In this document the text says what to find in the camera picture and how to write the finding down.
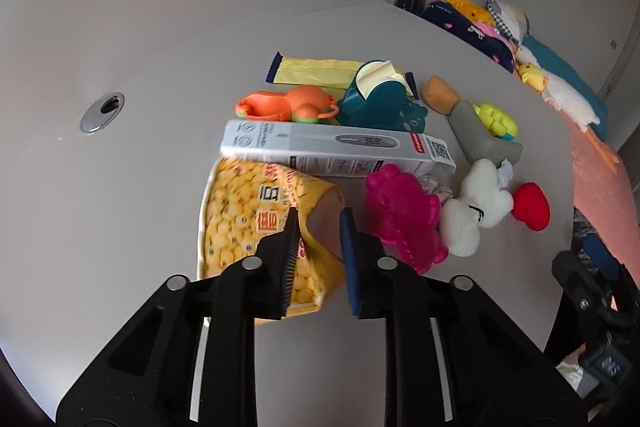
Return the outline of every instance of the magenta bear toy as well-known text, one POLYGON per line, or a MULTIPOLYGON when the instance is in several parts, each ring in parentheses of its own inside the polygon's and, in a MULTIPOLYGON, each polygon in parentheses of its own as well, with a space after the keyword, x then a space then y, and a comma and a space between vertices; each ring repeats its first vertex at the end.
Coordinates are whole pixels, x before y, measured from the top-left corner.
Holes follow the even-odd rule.
POLYGON ((440 200, 426 194, 413 174, 386 164, 367 176, 365 186, 368 231, 397 247, 401 261, 422 274, 446 259, 449 250, 436 232, 440 200))

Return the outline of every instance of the silver screw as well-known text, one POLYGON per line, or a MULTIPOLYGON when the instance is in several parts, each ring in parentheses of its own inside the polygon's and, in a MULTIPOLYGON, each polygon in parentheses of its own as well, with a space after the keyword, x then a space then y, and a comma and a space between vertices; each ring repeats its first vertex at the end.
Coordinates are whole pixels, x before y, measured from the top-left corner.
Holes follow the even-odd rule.
POLYGON ((166 282, 166 287, 171 291, 181 290, 187 284, 187 279, 185 279, 182 275, 174 275, 173 277, 169 277, 169 280, 166 282))
POLYGON ((469 291, 474 287, 474 282, 466 275, 458 275, 453 279, 453 286, 464 292, 469 291))
POLYGON ((398 261, 388 255, 378 259, 378 268, 382 268, 383 270, 393 270, 396 269, 397 266, 398 261))
POLYGON ((262 259, 255 255, 250 255, 249 257, 242 259, 242 268, 245 270, 255 270, 260 266, 262 266, 262 259))

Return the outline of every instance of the white box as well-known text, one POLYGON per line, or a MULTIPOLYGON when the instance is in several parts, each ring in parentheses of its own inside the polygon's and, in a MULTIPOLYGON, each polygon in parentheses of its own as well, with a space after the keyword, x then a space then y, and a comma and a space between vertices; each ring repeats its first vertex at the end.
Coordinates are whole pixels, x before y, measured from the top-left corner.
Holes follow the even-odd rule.
POLYGON ((416 177, 441 165, 454 172, 447 144, 424 134, 324 124, 230 120, 220 154, 280 163, 313 176, 362 178, 385 163, 416 177))

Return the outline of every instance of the orange plastic toy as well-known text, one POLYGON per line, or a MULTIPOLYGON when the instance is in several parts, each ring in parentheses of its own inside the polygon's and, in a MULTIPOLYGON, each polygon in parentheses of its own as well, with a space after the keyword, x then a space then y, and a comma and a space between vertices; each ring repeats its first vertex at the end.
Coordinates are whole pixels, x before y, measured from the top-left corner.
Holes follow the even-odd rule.
POLYGON ((287 93, 256 91, 236 104, 236 116, 247 120, 318 123, 338 111, 335 98, 316 86, 298 86, 287 93))

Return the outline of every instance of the white duck plush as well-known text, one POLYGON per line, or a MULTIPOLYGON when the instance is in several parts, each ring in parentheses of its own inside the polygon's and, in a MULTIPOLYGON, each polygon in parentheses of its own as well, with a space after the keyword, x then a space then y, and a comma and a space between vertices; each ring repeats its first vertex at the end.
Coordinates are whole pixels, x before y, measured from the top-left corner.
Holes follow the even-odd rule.
POLYGON ((460 197, 444 204, 440 237, 449 253, 468 257, 476 253, 480 231, 490 229, 513 210, 513 198, 498 183, 498 169, 488 159, 474 163, 462 180, 460 197))

